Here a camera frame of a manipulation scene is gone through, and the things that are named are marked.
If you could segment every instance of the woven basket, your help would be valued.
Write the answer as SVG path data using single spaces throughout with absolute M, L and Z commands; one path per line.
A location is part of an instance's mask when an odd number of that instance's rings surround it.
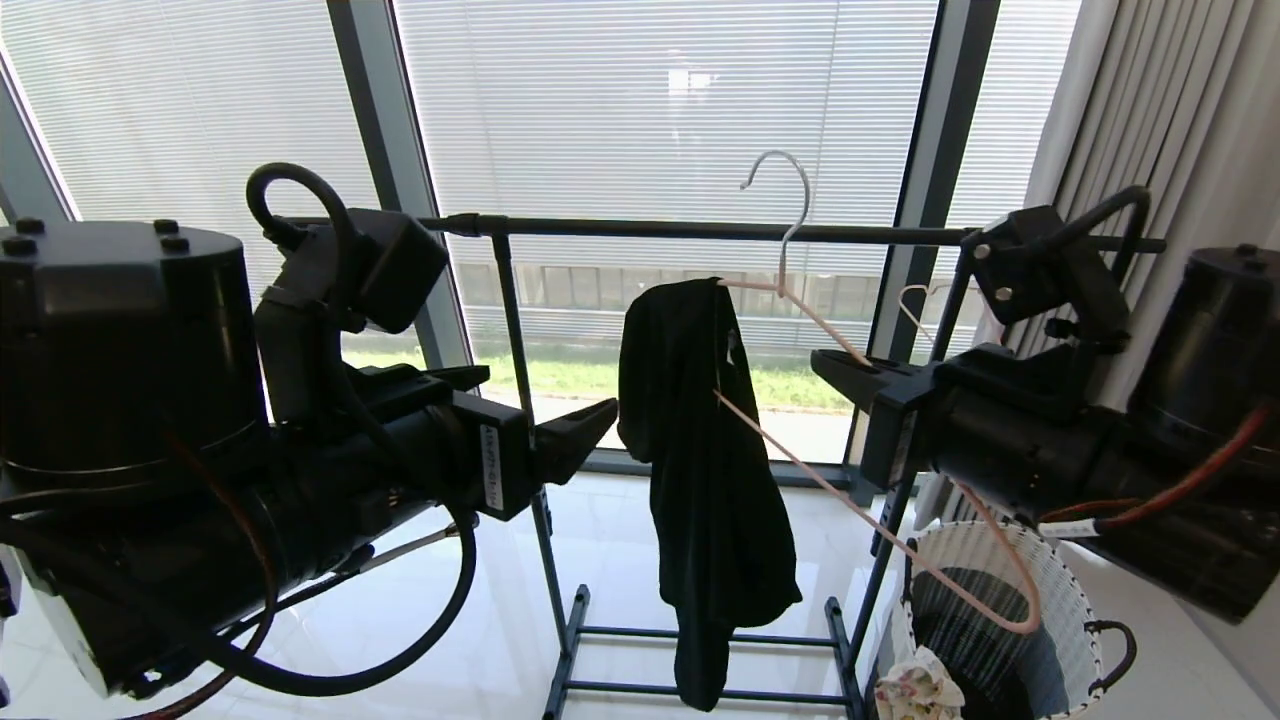
M 1137 642 L 1125 625 L 1097 620 L 1088 597 L 1057 552 L 1039 536 L 1002 525 L 1041 592 L 1041 628 L 1019 635 L 998 628 L 919 568 L 906 571 L 877 657 L 877 676 L 923 644 L 965 693 L 965 720 L 1079 717 L 1133 665 Z M 991 529 L 945 523 L 911 541 L 922 557 L 1009 619 L 1027 616 L 1018 570 Z M 1103 676 L 1097 634 L 1117 629 L 1125 657 Z

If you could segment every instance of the clothing rack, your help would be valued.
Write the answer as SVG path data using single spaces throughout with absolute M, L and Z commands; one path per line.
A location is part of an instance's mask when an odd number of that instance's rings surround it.
M 584 236 L 584 237 L 646 237 L 646 238 L 680 238 L 680 240 L 742 240 L 742 241 L 776 241 L 786 229 L 785 225 L 748 224 L 748 223 L 676 223 L 676 222 L 650 222 L 650 220 L 572 220 L 572 219 L 530 219 L 507 218 L 503 215 L 461 214 L 447 218 L 422 218 L 419 220 L 429 231 L 447 232 L 463 237 L 489 237 L 493 241 L 493 254 L 498 264 L 498 282 L 502 291 L 502 305 L 507 320 L 507 332 L 511 338 L 511 355 L 516 370 L 516 387 L 520 393 L 520 406 L 524 409 L 530 427 L 530 443 L 532 442 L 534 406 L 532 392 L 529 383 L 529 363 L 525 357 L 524 332 L 520 325 L 518 297 L 516 295 L 516 277 L 512 268 L 511 236 L 513 234 L 545 234 L 545 236 Z M 855 245 L 906 245 L 906 246 L 940 246 L 959 247 L 969 229 L 929 229 L 929 228 L 870 228 L 870 227 L 838 227 L 838 225 L 805 225 L 792 238 L 797 242 L 832 242 Z M 1117 250 L 1120 238 L 1093 237 L 1091 241 L 1100 250 Z M 1160 252 L 1164 250 L 1164 241 L 1140 240 L 1138 252 Z M 960 306 L 973 275 L 970 259 L 961 252 L 956 263 L 955 277 L 947 292 L 946 305 L 934 336 L 933 348 L 929 355 L 931 361 L 942 360 L 946 356 L 951 334 L 955 329 L 956 319 L 960 316 Z M 914 473 L 904 473 L 884 498 L 884 507 L 881 512 L 879 523 L 893 534 L 897 534 L 906 514 L 906 506 L 911 498 L 911 489 L 915 483 Z M 584 635 L 625 637 L 625 638 L 659 638 L 675 639 L 675 630 L 662 630 L 650 628 L 617 628 L 607 625 L 586 624 L 586 610 L 591 602 L 591 592 L 585 585 L 577 587 L 573 594 L 573 606 L 566 619 L 564 602 L 559 591 L 559 575 L 556 570 L 556 553 L 552 548 L 552 519 L 550 507 L 547 503 L 545 489 L 540 489 L 531 502 L 534 512 L 534 528 L 538 534 L 538 547 L 543 557 L 543 570 L 547 577 L 547 591 L 552 601 L 552 614 L 556 619 L 556 634 L 559 639 L 559 661 L 556 674 L 552 678 L 550 693 L 547 698 L 547 707 L 541 715 L 543 720 L 559 720 L 564 710 L 564 702 L 570 691 L 594 691 L 608 693 L 634 693 L 652 696 L 676 696 L 675 687 L 669 685 L 643 685 L 634 683 L 605 683 L 594 680 L 575 680 L 573 661 L 577 657 L 579 644 Z M 831 648 L 840 676 L 841 694 L 804 694 L 763 691 L 736 691 L 726 689 L 721 693 L 724 700 L 765 701 L 781 703 L 801 705 L 828 705 L 845 710 L 847 720 L 865 720 L 867 701 L 870 696 L 870 685 L 874 683 L 874 674 L 868 678 L 867 688 L 859 688 L 855 676 L 855 666 L 859 650 L 867 639 L 870 628 L 872 614 L 884 583 L 884 574 L 888 570 L 888 561 L 892 548 L 883 548 L 881 537 L 877 534 L 872 539 L 870 552 L 874 556 L 870 578 L 867 591 L 863 594 L 861 607 L 854 624 L 851 635 L 846 635 L 844 610 L 840 601 L 828 597 L 826 603 L 828 635 L 824 638 L 782 637 L 735 633 L 732 642 L 765 646 L 792 646 L 792 647 L 826 647 Z

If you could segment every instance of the pink clothes hanger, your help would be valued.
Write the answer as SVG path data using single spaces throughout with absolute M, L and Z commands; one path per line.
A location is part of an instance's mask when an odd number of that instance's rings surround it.
M 840 346 L 844 347 L 845 351 L 849 352 L 854 357 L 854 360 L 856 360 L 858 363 L 861 363 L 863 365 L 870 366 L 870 361 L 867 360 L 865 355 L 863 355 L 861 352 L 859 352 L 858 348 L 855 348 L 851 342 L 849 342 L 847 340 L 845 340 L 845 337 L 841 336 L 840 332 L 836 331 L 836 328 L 831 327 L 829 323 L 827 323 L 823 318 L 820 318 L 812 307 L 809 307 L 808 305 L 805 305 L 787 287 L 787 281 L 786 281 L 786 278 L 787 278 L 787 275 L 786 275 L 786 246 L 787 246 L 787 242 L 791 241 L 791 236 L 794 236 L 796 233 L 796 231 L 800 229 L 800 227 L 804 224 L 804 222 L 809 217 L 809 205 L 810 205 L 810 200 L 812 200 L 812 197 L 810 197 L 812 192 L 810 192 L 810 184 L 809 184 L 809 174 L 805 173 L 804 167 L 800 164 L 799 160 L 795 159 L 795 156 L 792 156 L 790 152 L 783 152 L 782 150 L 769 150 L 769 151 L 765 151 L 765 152 L 760 154 L 760 156 L 755 159 L 755 164 L 751 165 L 751 173 L 748 176 L 746 182 L 742 183 L 742 186 L 741 186 L 742 190 L 746 190 L 748 187 L 750 187 L 751 181 L 755 179 L 755 170 L 760 167 L 760 163 L 765 158 L 769 158 L 771 155 L 778 155 L 781 158 L 785 158 L 787 161 L 790 161 L 795 167 L 796 172 L 800 173 L 800 181 L 804 183 L 804 191 L 805 191 L 804 210 L 800 213 L 800 219 L 797 219 L 790 228 L 787 228 L 787 232 L 782 236 L 782 251 L 781 251 L 780 259 L 778 259 L 778 282 L 777 282 L 777 284 L 768 284 L 768 283 L 748 283 L 748 282 L 736 282 L 736 281 L 719 281 L 719 284 L 726 286 L 726 287 L 744 287 L 744 288 L 750 288 L 750 290 L 776 291 L 778 293 L 778 297 L 786 297 L 792 304 L 795 304 L 795 306 L 799 307 L 805 315 L 808 315 L 815 323 L 818 323 L 818 325 L 823 331 L 826 331 L 827 334 L 829 334 L 836 342 L 838 342 Z M 748 416 L 746 413 L 742 413 L 736 405 L 733 405 L 723 395 L 721 395 L 719 389 L 713 389 L 712 392 L 716 395 L 716 397 L 722 404 L 724 404 L 726 407 L 728 407 L 735 415 L 737 415 L 744 423 L 746 423 L 748 427 L 750 427 L 753 430 L 755 430 L 756 433 L 759 433 L 760 437 L 763 437 L 764 439 L 767 439 L 773 447 L 777 447 L 792 462 L 795 462 L 796 465 L 799 465 L 800 469 L 804 470 L 806 475 L 809 475 L 810 478 L 813 478 L 813 480 L 815 483 L 818 483 L 819 487 L 822 487 L 827 492 L 829 492 L 829 493 L 835 495 L 836 497 L 838 497 L 846 506 L 849 506 L 850 510 L 852 510 L 859 518 L 861 518 L 867 524 L 869 524 L 872 527 L 872 529 L 874 529 L 877 533 L 879 533 L 881 537 L 883 537 L 886 541 L 893 543 L 895 547 L 897 547 L 899 550 L 901 550 L 902 552 L 905 552 L 906 556 L 911 559 L 911 562 L 914 562 L 916 568 L 920 568 L 922 570 L 924 570 L 928 574 L 933 575 L 947 589 L 950 589 L 951 592 L 956 593 L 956 596 L 959 596 L 960 600 L 963 600 L 965 602 L 965 605 L 969 605 L 970 607 L 973 607 L 974 610 L 977 610 L 979 614 L 982 614 L 984 618 L 987 618 L 988 620 L 991 620 L 992 623 L 995 623 L 997 626 L 1004 628 L 1004 629 L 1006 629 L 1009 632 L 1012 632 L 1012 633 L 1018 633 L 1018 634 L 1024 634 L 1025 635 L 1025 634 L 1034 633 L 1039 628 L 1039 624 L 1041 624 L 1041 597 L 1039 597 L 1039 588 L 1036 587 L 1036 580 L 1032 578 L 1030 571 L 1027 569 L 1027 564 L 1023 562 L 1023 559 L 1014 550 L 1012 544 L 1009 542 L 1009 538 L 1005 536 L 1004 530 L 1001 530 L 1000 524 L 996 521 L 996 518 L 991 514 L 991 510 L 987 509 L 987 505 L 984 502 L 982 502 L 982 500 L 979 500 L 974 495 L 974 492 L 972 489 L 969 489 L 968 486 L 952 480 L 952 483 L 955 483 L 956 488 L 959 488 L 960 492 L 964 493 L 965 498 L 968 498 L 969 502 L 973 503 L 974 509 L 978 510 L 978 514 L 982 516 L 982 519 L 987 524 L 987 527 L 991 528 L 991 530 L 996 534 L 996 539 L 998 541 L 1001 548 L 1005 551 L 1005 553 L 1009 556 L 1009 559 L 1012 561 L 1014 566 L 1016 568 L 1018 574 L 1019 574 L 1019 577 L 1023 580 L 1021 585 L 1023 585 L 1024 596 L 1027 597 L 1027 603 L 1028 603 L 1027 619 L 1025 620 L 1020 620 L 1020 621 L 1009 620 L 1007 618 L 1004 618 L 1002 615 L 1000 615 L 998 612 L 996 612 L 995 610 L 992 610 L 991 607 L 988 607 L 987 605 L 984 605 L 980 600 L 978 600 L 977 597 L 974 597 L 973 593 L 970 593 L 964 587 L 961 587 L 959 583 L 956 583 L 955 580 L 952 580 L 951 578 L 948 578 L 946 575 L 946 573 L 938 570 L 932 564 L 927 562 L 924 559 L 922 559 L 919 555 L 916 555 L 916 552 L 914 550 L 911 550 L 905 542 L 902 542 L 901 539 L 899 539 L 899 537 L 896 534 L 891 533 L 887 528 L 884 528 L 883 525 L 881 525 L 879 523 L 877 523 L 876 519 L 872 518 L 865 510 L 863 510 L 861 507 L 859 507 L 858 503 L 854 502 L 852 498 L 850 498 L 846 493 L 842 493 L 838 489 L 836 489 L 835 486 L 832 486 L 826 479 L 823 479 L 823 477 L 819 475 L 813 468 L 810 468 L 803 460 L 800 460 L 799 457 L 796 457 L 796 455 L 794 452 L 791 452 L 790 450 L 787 450 L 786 447 L 783 447 L 782 443 L 780 443 L 778 441 L 773 439 L 773 437 L 769 433 L 767 433 L 764 430 L 764 428 L 762 428 L 758 423 L 755 423 L 754 420 L 751 420 L 751 418 Z

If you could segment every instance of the dark cloth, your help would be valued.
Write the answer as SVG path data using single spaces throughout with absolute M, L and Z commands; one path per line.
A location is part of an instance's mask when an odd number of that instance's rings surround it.
M 719 404 L 759 418 L 728 290 L 717 278 L 645 291 L 627 310 L 618 436 L 653 464 L 662 600 L 676 609 L 676 685 L 709 711 L 724 689 L 733 628 L 800 601 L 796 551 L 764 439 Z

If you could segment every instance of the metal hanger hook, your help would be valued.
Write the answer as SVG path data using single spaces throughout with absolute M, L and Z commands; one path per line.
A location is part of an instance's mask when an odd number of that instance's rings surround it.
M 804 209 L 800 210 L 800 218 L 787 228 L 787 232 L 782 233 L 782 250 L 778 252 L 778 297 L 782 297 L 782 288 L 787 284 L 787 243 L 791 242 L 791 236 L 804 225 L 805 220 L 809 219 L 809 205 L 813 201 L 813 187 L 809 184 L 809 173 L 805 172 L 804 165 L 800 160 L 796 160 L 795 155 L 785 150 L 765 150 L 760 152 L 760 156 L 755 159 L 751 164 L 751 172 L 748 173 L 746 179 L 739 186 L 739 190 L 746 190 L 751 187 L 755 182 L 755 170 L 760 169 L 760 163 L 765 158 L 778 156 L 786 159 L 791 165 L 800 173 L 800 182 L 804 183 Z

